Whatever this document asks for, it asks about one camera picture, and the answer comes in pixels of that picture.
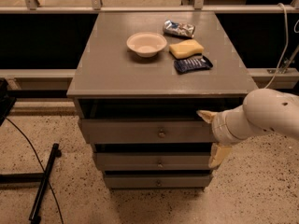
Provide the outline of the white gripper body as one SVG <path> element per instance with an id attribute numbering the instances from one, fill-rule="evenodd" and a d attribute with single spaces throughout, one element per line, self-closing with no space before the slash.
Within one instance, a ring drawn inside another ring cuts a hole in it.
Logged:
<path id="1" fill-rule="evenodd" d="M 244 113 L 238 109 L 218 113 L 212 121 L 212 131 L 219 143 L 232 145 L 246 139 Z"/>

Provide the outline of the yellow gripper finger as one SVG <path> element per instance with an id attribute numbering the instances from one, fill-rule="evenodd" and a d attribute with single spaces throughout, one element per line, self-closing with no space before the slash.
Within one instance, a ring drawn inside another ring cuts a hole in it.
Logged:
<path id="1" fill-rule="evenodd" d="M 200 118 L 202 118 L 208 124 L 211 124 L 213 119 L 217 115 L 217 112 L 208 111 L 208 110 L 197 110 L 196 113 Z"/>
<path id="2" fill-rule="evenodd" d="M 225 146 L 221 143 L 213 143 L 210 152 L 208 166 L 210 169 L 218 168 L 224 159 L 230 154 L 231 146 Z"/>

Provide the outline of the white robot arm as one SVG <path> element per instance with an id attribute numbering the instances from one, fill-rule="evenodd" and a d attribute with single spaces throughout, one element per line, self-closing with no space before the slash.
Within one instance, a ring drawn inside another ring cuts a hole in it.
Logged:
<path id="1" fill-rule="evenodd" d="M 216 138 L 209 159 L 212 169 L 221 165 L 233 145 L 250 137 L 278 133 L 299 139 L 299 97 L 286 92 L 258 89 L 234 109 L 198 110 L 197 115 L 211 125 Z"/>

